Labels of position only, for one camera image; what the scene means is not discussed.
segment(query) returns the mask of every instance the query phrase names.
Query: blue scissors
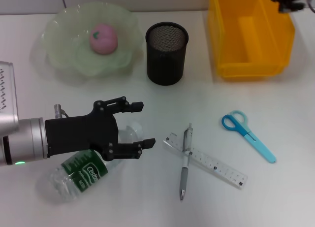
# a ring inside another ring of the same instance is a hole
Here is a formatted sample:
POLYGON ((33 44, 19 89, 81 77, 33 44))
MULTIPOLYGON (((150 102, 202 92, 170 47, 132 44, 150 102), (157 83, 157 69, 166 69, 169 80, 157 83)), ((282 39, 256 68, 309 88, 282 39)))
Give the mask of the blue scissors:
POLYGON ((276 157, 268 150, 268 148, 253 134, 253 132, 247 126, 248 118, 244 112, 240 110, 233 110, 229 115, 224 115, 222 118, 222 125, 230 131, 239 132, 247 142, 252 145, 256 151, 258 151, 268 162, 275 163, 276 157), (243 116, 244 122, 240 122, 234 117, 235 114, 243 116), (224 120, 229 119, 235 127, 229 127, 225 124, 224 120))

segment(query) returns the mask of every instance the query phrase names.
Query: yellow container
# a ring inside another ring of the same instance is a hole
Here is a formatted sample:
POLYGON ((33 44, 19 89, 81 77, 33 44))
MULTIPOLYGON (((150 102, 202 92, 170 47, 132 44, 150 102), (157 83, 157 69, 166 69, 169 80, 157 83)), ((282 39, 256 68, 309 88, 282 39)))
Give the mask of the yellow container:
POLYGON ((223 78, 274 76, 289 64, 295 28, 270 0, 210 0, 208 27, 223 78))

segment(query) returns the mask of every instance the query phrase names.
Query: pen holder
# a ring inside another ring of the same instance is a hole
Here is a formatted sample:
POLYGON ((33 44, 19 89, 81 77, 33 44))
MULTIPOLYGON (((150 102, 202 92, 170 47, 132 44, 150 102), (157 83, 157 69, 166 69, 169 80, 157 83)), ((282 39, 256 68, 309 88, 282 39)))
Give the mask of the pen holder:
POLYGON ((188 33, 180 25, 162 22, 146 33, 147 74, 152 82, 167 86, 183 76, 188 33))

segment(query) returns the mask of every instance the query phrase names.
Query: green bottle label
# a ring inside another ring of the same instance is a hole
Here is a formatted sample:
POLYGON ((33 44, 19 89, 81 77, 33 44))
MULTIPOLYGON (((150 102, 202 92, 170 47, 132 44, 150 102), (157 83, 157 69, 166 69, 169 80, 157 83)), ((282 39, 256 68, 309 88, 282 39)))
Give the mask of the green bottle label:
POLYGON ((61 165, 81 192, 108 173, 102 159, 93 150, 77 152, 61 165))

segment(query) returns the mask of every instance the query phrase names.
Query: white ruler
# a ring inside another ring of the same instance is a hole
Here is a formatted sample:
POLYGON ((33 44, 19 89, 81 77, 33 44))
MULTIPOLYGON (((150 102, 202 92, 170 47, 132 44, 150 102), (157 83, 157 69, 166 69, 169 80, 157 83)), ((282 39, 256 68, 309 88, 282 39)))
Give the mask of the white ruler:
MULTIPOLYGON (((168 146, 175 148, 176 150, 183 153, 182 144, 183 141, 179 140, 178 136, 171 133, 165 140, 164 143, 168 146)), ((223 180, 231 183, 232 185, 242 188, 247 181, 247 176, 233 169, 232 167, 218 161, 217 159, 210 157, 197 149, 191 148, 191 151, 186 151, 184 154, 187 156, 190 153, 190 158, 197 162, 199 165, 206 168, 209 172, 215 176, 222 178, 223 180)))

